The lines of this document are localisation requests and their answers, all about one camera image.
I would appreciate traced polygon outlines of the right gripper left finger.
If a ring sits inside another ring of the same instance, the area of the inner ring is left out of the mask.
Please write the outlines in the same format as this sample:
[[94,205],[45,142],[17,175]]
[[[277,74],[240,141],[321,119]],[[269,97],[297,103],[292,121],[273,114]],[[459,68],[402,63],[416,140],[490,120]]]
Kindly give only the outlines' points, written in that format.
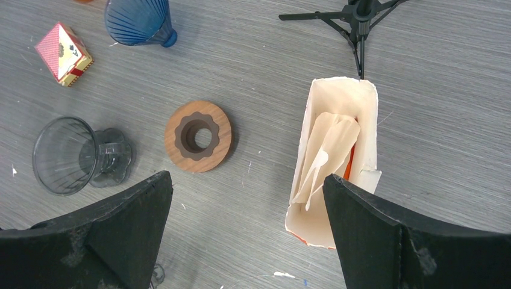
[[172,194],[164,170],[71,213],[1,231],[1,287],[154,288]]

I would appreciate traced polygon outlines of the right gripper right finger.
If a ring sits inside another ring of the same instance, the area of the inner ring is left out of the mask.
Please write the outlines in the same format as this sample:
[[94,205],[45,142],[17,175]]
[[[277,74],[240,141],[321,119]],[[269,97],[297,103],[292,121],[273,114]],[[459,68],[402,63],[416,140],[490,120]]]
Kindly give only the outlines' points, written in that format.
[[347,288],[509,288],[510,235],[417,213],[325,178],[324,200]]

